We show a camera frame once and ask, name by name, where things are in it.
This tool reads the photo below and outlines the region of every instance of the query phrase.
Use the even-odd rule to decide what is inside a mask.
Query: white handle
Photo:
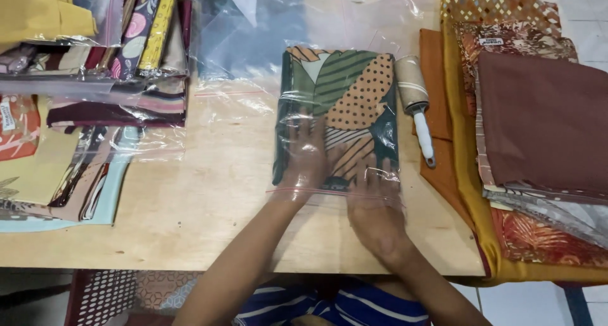
[[[435,167],[435,154],[433,150],[433,142],[430,138],[429,127],[426,125],[426,118],[424,113],[418,112],[414,114],[414,124],[416,125],[416,133],[418,135],[418,143],[422,149],[422,155],[426,160],[426,164],[434,168]]]

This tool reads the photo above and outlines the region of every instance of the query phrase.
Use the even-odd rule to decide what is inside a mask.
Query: hand
[[[382,170],[376,157],[357,164],[357,176],[350,185],[348,219],[359,241],[393,272],[414,245],[407,237],[405,217],[399,199],[399,175],[384,159]]]
[[[313,117],[305,109],[292,118],[302,119],[300,131],[296,130],[293,121],[289,122],[289,162],[274,196],[306,203],[330,174],[344,153],[344,147],[337,146],[325,153],[324,118],[317,120],[312,132]]]

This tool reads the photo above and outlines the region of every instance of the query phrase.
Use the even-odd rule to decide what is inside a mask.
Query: fabric label
[[[479,39],[479,44],[480,45],[503,45],[505,44],[505,42],[503,42],[503,40],[501,38],[495,38],[495,39]]]
[[[0,103],[0,118],[2,118],[3,131],[15,130],[15,120],[10,114],[10,103],[8,101]]]

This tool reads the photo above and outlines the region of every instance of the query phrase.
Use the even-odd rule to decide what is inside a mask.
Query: white dotted fabric
[[[66,326],[102,326],[112,316],[133,307],[137,287],[136,271],[87,272],[90,272],[90,277],[86,277],[81,281],[84,284],[72,291],[75,298],[71,306],[72,318]]]

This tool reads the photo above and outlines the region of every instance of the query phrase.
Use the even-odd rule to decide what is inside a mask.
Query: fabric stack under table
[[[441,34],[420,45],[437,88],[437,169],[421,175],[470,221],[486,283],[604,281],[608,74],[578,64],[557,5],[441,0]]]
[[[192,1],[23,1],[0,22],[0,232],[110,225],[129,162],[184,155]]]

